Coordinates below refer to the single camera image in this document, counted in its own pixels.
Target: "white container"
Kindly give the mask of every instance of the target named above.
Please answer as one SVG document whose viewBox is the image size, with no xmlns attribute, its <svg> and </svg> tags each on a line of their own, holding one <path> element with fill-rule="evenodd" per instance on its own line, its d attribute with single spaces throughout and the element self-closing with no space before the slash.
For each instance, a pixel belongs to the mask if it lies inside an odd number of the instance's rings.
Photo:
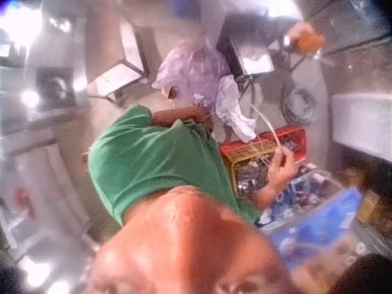
<svg viewBox="0 0 392 294">
<path fill-rule="evenodd" d="M 392 95 L 335 95 L 332 112 L 335 142 L 392 162 Z"/>
</svg>

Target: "plastic wrap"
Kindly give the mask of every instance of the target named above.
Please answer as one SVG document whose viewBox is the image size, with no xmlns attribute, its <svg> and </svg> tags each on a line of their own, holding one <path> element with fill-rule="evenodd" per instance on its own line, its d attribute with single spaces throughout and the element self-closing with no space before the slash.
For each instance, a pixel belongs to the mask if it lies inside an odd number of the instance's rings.
<svg viewBox="0 0 392 294">
<path fill-rule="evenodd" d="M 215 112 L 224 124 L 232 127 L 234 133 L 247 143 L 256 137 L 256 120 L 242 115 L 239 97 L 238 85 L 234 76 L 229 75 L 222 78 L 219 82 Z"/>
<path fill-rule="evenodd" d="M 228 74 L 230 69 L 220 53 L 203 42 L 183 41 L 159 67 L 153 88 L 171 86 L 208 107 L 215 104 L 219 81 Z"/>
</svg>

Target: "white cable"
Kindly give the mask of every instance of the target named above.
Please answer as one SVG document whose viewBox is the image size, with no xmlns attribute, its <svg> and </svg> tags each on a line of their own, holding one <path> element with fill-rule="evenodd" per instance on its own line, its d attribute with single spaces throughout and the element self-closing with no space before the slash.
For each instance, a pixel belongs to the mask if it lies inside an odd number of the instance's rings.
<svg viewBox="0 0 392 294">
<path fill-rule="evenodd" d="M 260 137 L 258 137 L 258 140 L 259 140 L 259 142 L 260 142 L 261 144 L 263 144 L 262 141 L 261 141 L 261 139 L 260 139 Z M 265 164 L 265 166 L 266 166 L 266 167 L 270 167 L 271 161 L 270 161 L 266 156 L 264 156 L 264 155 L 262 154 L 261 151 L 259 151 L 259 150 L 255 147 L 255 145 L 253 144 L 252 141 L 250 141 L 249 143 L 251 144 L 252 148 L 253 148 L 254 151 L 256 152 L 257 156 L 258 156 L 258 157 L 261 159 L 261 161 Z"/>
<path fill-rule="evenodd" d="M 277 138 L 277 135 L 276 135 L 276 133 L 275 133 L 275 130 L 274 130 L 274 128 L 272 127 L 272 125 L 271 125 L 270 121 L 268 120 L 268 118 L 267 118 L 263 113 L 261 113 L 261 112 L 256 108 L 255 105 L 253 105 L 253 104 L 251 104 L 251 103 L 249 103 L 249 105 L 250 105 L 250 106 L 258 113 L 258 115 L 260 115 L 260 117 L 264 120 L 264 122 L 265 122 L 266 125 L 269 127 L 269 129 L 271 130 L 272 134 L 274 135 L 274 138 L 275 138 L 275 140 L 276 140 L 277 145 L 278 145 L 280 148 L 282 148 L 282 145 L 281 145 L 279 139 Z"/>
</svg>

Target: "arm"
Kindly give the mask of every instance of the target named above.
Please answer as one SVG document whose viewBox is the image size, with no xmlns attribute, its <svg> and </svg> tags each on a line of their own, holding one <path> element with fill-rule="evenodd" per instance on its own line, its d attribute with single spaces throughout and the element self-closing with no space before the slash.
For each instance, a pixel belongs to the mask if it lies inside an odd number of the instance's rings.
<svg viewBox="0 0 392 294">
<path fill-rule="evenodd" d="M 298 168 L 291 150 L 286 147 L 276 148 L 268 170 L 268 184 L 254 195 L 254 202 L 257 207 L 260 210 L 269 207 L 297 172 Z"/>
<path fill-rule="evenodd" d="M 154 126 L 170 127 L 177 119 L 193 118 L 196 122 L 202 123 L 207 116 L 208 112 L 204 108 L 195 105 L 154 112 L 152 121 Z"/>
</svg>

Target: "hand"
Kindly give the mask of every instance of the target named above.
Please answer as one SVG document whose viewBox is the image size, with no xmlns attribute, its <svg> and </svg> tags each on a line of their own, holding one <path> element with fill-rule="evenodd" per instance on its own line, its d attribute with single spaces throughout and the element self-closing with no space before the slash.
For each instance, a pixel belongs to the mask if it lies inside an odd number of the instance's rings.
<svg viewBox="0 0 392 294">
<path fill-rule="evenodd" d="M 206 122 L 206 120 L 210 117 L 209 111 L 207 108 L 199 106 L 199 105 L 194 105 L 192 109 L 192 115 L 194 119 L 196 120 L 197 123 L 203 124 Z"/>
<path fill-rule="evenodd" d="M 294 154 L 286 147 L 276 148 L 272 164 L 268 170 L 268 184 L 251 196 L 251 201 L 263 210 L 269 207 L 294 178 L 298 168 Z"/>
<path fill-rule="evenodd" d="M 289 184 L 298 172 L 294 154 L 287 147 L 277 147 L 268 170 L 268 185 L 277 195 Z"/>
</svg>

